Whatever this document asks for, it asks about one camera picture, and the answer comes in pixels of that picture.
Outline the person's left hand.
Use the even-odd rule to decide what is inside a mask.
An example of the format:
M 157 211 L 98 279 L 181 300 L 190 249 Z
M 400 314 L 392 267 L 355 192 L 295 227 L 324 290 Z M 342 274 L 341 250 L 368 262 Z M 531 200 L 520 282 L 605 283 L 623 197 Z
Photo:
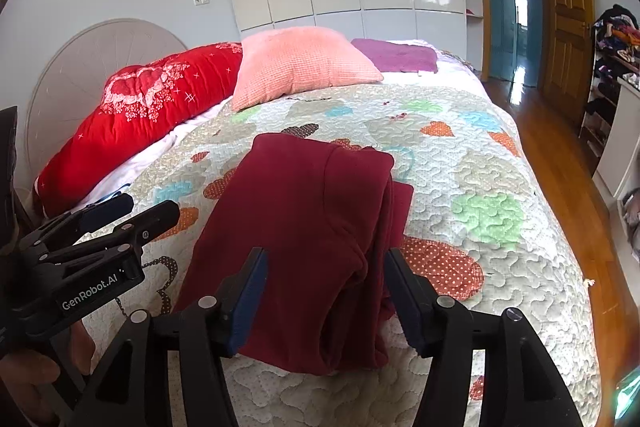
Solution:
M 91 373 L 96 344 L 81 321 L 70 326 L 68 357 L 82 375 Z M 60 368 L 51 359 L 32 350 L 16 351 L 1 360 L 1 379 L 14 403 L 35 426 L 54 420 L 54 412 L 44 401 L 39 387 L 52 384 Z

